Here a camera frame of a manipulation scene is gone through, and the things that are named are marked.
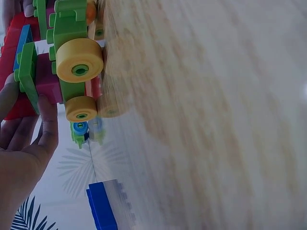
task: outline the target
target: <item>blue plastic brick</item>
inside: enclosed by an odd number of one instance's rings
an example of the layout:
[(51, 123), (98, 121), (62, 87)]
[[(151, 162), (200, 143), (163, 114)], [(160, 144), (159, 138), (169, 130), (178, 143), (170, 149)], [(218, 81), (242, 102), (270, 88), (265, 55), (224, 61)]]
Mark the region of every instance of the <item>blue plastic brick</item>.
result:
[(86, 190), (98, 230), (118, 230), (111, 205), (102, 182), (90, 184)]
[(84, 135), (87, 132), (88, 125), (87, 122), (76, 122), (72, 125), (73, 131), (76, 135)]
[(19, 37), (13, 71), (15, 71), (16, 69), (19, 69), (19, 64), (17, 63), (17, 54), (21, 53), (23, 50), (24, 44), (29, 43), (29, 42), (33, 42), (31, 26), (24, 25), (23, 29), (21, 30), (20, 37)]
[(99, 223), (98, 223), (98, 220), (97, 220), (97, 215), (95, 213), (95, 208), (94, 208), (91, 192), (90, 192), (89, 189), (86, 190), (86, 194), (87, 194), (87, 197), (88, 197), (88, 201), (90, 203), (90, 207), (91, 207), (92, 215), (94, 217), (94, 222), (95, 222), (96, 228), (97, 228), (97, 230), (101, 230)]

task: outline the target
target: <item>hand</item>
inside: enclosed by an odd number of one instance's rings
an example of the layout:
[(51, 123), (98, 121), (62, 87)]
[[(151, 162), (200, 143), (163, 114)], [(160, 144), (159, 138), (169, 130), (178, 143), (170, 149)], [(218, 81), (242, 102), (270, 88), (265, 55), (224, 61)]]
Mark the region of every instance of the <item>hand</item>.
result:
[[(2, 0), (2, 23), (6, 34), (7, 28), (14, 15), (21, 12), (21, 0)], [(34, 14), (33, 0), (24, 0), (23, 2), (24, 15), (31, 17)]]
[[(0, 92), (0, 120), (18, 97), (19, 84), (11, 74)], [(0, 129), (0, 229), (9, 229), (22, 202), (42, 177), (58, 145), (57, 106), (40, 96), (38, 108), (42, 124), (30, 144), (38, 120), (25, 117), (6, 121)]]

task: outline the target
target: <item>wooden surface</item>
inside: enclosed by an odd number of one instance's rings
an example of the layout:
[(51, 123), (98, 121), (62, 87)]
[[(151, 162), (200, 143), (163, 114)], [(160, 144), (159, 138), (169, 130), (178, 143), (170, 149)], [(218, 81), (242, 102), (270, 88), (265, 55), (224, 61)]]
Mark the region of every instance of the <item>wooden surface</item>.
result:
[(305, 0), (106, 0), (103, 85), (124, 113), (91, 149), (130, 201), (121, 229), (307, 228), (306, 16)]

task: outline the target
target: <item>leaf pattern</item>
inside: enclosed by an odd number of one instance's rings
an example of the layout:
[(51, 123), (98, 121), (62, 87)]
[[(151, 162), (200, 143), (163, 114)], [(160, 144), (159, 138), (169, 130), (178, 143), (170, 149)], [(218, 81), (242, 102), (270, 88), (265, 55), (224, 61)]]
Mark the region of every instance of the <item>leaf pattern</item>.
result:
[(67, 151), (70, 156), (62, 156), (63, 160), (59, 161), (61, 170), (60, 177), (67, 177), (63, 183), (64, 191), (72, 197), (78, 197), (81, 194), (86, 196), (88, 184), (96, 182), (92, 156), (88, 144), (83, 144), (83, 148), (70, 149)]
[(34, 203), (35, 203), (35, 196), (33, 197), (29, 208), (29, 197), (23, 202), (20, 208), (17, 210), (11, 230), (53, 230), (55, 226), (55, 222), (51, 224), (47, 229), (47, 216), (45, 216), (41, 221), (38, 221), (39, 212), (41, 205), (38, 206), (36, 212), (34, 212)]

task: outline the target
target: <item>finger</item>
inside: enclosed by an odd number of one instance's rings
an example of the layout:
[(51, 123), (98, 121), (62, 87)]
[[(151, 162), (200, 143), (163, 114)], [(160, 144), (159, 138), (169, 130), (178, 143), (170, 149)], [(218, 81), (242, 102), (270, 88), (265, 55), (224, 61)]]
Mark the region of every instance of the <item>finger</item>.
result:
[(23, 6), (25, 17), (31, 17), (34, 15), (33, 0), (24, 0)]
[(21, 121), (22, 121), (22, 118), (9, 120), (9, 121), (6, 121), (4, 125), (1, 127), (1, 134), (0, 134), (0, 147), (1, 148), (5, 150), (7, 149)]
[(21, 151), (24, 147), (30, 145), (37, 120), (38, 116), (24, 117), (11, 139), (7, 150)]
[(4, 27), (4, 32), (6, 35), (7, 29), (15, 15), (15, 1), (13, 0), (2, 0), (2, 23)]
[(0, 122), (7, 116), (17, 101), (19, 94), (19, 83), (15, 82), (14, 74), (10, 74), (0, 91)]
[(21, 3), (20, 3), (20, 0), (17, 0), (17, 1), (15, 1), (15, 14), (14, 15), (16, 15), (20, 12), (21, 12)]
[(23, 151), (36, 156), (45, 170), (59, 142), (58, 111), (57, 105), (50, 104), (45, 96), (39, 97), (38, 108), (42, 118), (42, 130), (33, 144)]

